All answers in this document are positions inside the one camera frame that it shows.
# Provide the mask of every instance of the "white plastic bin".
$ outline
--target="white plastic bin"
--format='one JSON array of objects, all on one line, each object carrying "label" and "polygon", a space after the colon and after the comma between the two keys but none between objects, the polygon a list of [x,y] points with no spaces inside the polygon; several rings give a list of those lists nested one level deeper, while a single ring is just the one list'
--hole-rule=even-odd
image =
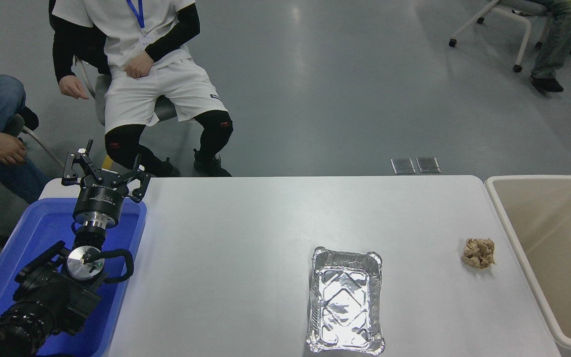
[{"label": "white plastic bin", "polygon": [[571,349],[571,176],[485,185],[555,341]]}]

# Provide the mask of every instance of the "black knee pad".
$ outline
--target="black knee pad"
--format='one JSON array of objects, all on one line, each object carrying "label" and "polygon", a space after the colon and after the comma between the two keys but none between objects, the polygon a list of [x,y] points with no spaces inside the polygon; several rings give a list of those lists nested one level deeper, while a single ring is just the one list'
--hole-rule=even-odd
[{"label": "black knee pad", "polygon": [[105,134],[107,155],[124,167],[132,167],[138,153],[140,135],[145,126],[140,124],[123,125]]},{"label": "black knee pad", "polygon": [[233,132],[233,121],[225,111],[207,111],[196,116],[195,120],[209,131]]}]

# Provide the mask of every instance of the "id badge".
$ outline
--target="id badge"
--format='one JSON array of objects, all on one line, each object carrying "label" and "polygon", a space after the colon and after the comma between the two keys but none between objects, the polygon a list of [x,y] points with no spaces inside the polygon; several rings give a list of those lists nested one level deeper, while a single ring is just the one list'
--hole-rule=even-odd
[{"label": "id badge", "polygon": [[138,38],[138,42],[140,43],[140,50],[144,52],[145,48],[154,42],[154,38],[150,34],[143,34]]}]

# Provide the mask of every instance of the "crumpled paper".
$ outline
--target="crumpled paper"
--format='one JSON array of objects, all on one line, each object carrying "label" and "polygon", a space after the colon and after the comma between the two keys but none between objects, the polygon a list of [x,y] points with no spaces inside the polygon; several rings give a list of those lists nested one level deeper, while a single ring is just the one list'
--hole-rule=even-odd
[{"label": "crumpled paper", "polygon": [[464,246],[462,260],[476,269],[484,269],[490,264],[497,264],[492,257],[495,252],[495,243],[490,239],[469,239]]}]

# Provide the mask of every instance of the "white table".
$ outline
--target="white table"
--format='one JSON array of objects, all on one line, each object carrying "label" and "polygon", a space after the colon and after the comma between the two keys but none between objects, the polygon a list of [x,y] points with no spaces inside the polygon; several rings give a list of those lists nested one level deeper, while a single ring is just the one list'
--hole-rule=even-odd
[{"label": "white table", "polygon": [[[42,197],[77,193],[54,180]],[[476,177],[156,178],[144,201],[112,357],[317,356],[317,246],[383,258],[382,356],[559,357]],[[494,240],[498,264],[465,266],[468,238]]]}]

